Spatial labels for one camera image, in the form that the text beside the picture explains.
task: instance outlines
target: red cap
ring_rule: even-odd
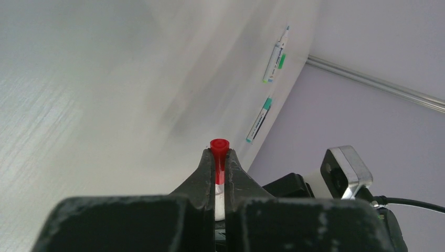
[[[225,139],[213,139],[210,142],[210,150],[215,159],[215,182],[218,185],[224,184],[224,166],[226,164],[226,155],[229,151],[229,141]]]

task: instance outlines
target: silver rod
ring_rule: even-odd
[[[350,80],[354,80],[365,85],[377,88],[381,91],[391,93],[392,95],[401,97],[408,101],[415,102],[419,105],[425,106],[430,109],[437,110],[439,112],[445,113],[445,100],[429,96],[427,94],[417,92],[415,90],[402,87],[400,85],[384,81],[369,75],[365,75],[361,72],[357,72],[337,64],[331,63],[329,61],[314,57],[309,55],[306,64],[320,68],[322,70],[334,73],[336,75],[343,76]]]

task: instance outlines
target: lavender wall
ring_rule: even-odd
[[[249,174],[261,185],[320,168],[327,148],[352,145],[374,195],[445,205],[445,114],[305,66]],[[392,206],[409,251],[443,251],[445,215]]]

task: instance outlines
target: whiteboard marker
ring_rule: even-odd
[[[283,36],[281,36],[280,41],[275,44],[272,51],[272,56],[270,56],[269,64],[267,65],[266,73],[263,77],[263,82],[273,82],[273,78],[277,73],[277,67],[280,64],[281,56],[283,55],[284,48],[288,42],[289,25],[286,27],[286,31]]]
[[[226,156],[230,148],[229,141],[225,139],[213,139],[210,142],[210,151],[215,159],[215,221],[226,218],[224,201],[225,164]]]
[[[261,109],[260,114],[258,115],[257,119],[255,120],[255,123],[252,126],[252,129],[250,129],[249,135],[246,138],[246,141],[248,143],[251,143],[257,136],[258,130],[263,124],[263,121],[266,118],[267,112],[269,112],[271,104],[272,104],[272,99],[267,98],[266,102],[263,105],[263,108]]]

